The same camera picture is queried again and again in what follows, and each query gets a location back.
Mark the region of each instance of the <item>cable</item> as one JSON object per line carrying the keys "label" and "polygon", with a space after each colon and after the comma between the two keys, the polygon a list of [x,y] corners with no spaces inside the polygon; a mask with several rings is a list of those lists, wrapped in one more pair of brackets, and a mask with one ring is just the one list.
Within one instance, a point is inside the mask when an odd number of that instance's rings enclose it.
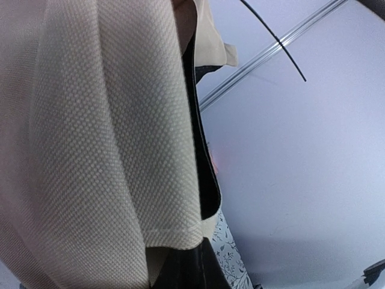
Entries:
{"label": "cable", "polygon": [[279,43],[279,45],[282,47],[282,49],[285,51],[286,55],[290,58],[291,62],[293,62],[295,68],[298,70],[299,74],[302,76],[303,80],[306,82],[306,78],[303,75],[301,69],[298,67],[298,65],[295,63],[294,59],[291,57],[289,51],[286,49],[286,47],[282,44],[282,42],[279,40],[279,38],[274,34],[274,32],[271,31],[270,27],[266,24],[265,21],[259,16],[259,14],[253,9],[252,6],[250,6],[249,3],[247,3],[245,0],[241,0],[241,2],[255,15],[255,17],[258,18],[258,20],[262,23],[262,25],[270,32],[270,34],[275,38],[275,40]]}

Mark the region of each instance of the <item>beige jacket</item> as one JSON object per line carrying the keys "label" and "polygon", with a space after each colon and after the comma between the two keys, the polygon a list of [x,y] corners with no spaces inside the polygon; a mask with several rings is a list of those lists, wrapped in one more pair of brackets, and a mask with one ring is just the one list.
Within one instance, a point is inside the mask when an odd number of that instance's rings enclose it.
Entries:
{"label": "beige jacket", "polygon": [[147,288],[202,240],[169,0],[0,0],[0,259],[29,289]]}

